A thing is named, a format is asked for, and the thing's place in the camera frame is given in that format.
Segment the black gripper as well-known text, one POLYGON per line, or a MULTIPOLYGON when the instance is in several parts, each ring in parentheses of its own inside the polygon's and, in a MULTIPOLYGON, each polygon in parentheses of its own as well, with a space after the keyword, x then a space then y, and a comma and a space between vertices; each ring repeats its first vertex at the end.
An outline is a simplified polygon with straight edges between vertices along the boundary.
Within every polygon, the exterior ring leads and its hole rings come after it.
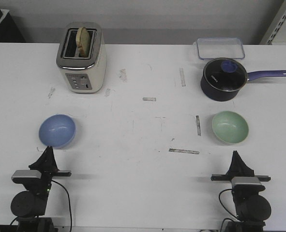
POLYGON ((242 160, 239 153, 234 150, 231 164, 226 174, 212 174, 211 181, 227 181, 232 185, 234 192, 259 193, 265 190, 262 182, 269 182, 270 176, 255 175, 253 169, 249 168, 242 160))
POLYGON ((38 170, 41 172, 42 177, 37 181, 30 181, 23 186, 26 190, 31 191, 34 194, 44 194, 51 189, 51 182, 53 177, 70 177, 71 171, 59 171, 54 156, 54 150, 52 146, 47 146, 39 159, 33 164, 29 165, 30 170, 38 170))

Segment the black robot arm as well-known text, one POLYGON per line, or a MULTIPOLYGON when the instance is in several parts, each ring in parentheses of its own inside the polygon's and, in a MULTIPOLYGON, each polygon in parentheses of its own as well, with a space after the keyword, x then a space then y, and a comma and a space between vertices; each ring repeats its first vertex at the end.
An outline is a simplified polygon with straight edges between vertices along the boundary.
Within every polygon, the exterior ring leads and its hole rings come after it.
POLYGON ((231 213, 223 207, 233 218, 224 218, 228 221, 220 228, 221 232, 262 232, 266 225, 265 221, 271 216, 271 205, 267 199, 259 195, 265 190, 262 182, 269 182, 268 175, 256 175, 254 170, 249 168, 239 153, 234 150, 231 164, 226 174, 212 174, 211 181, 228 181, 231 188, 222 190, 218 194, 221 202, 221 195, 226 191, 232 194, 236 214, 231 213))
POLYGON ((54 177, 70 177, 71 171, 61 171, 57 167, 53 147, 47 146, 39 159, 29 165, 28 170, 17 170, 11 180, 22 184, 24 191, 14 196, 10 209, 15 215, 13 221, 18 222, 17 232, 57 232, 59 229, 53 224, 50 217, 44 217, 52 183, 62 187, 68 198, 70 228, 73 218, 71 200, 68 190, 54 177))

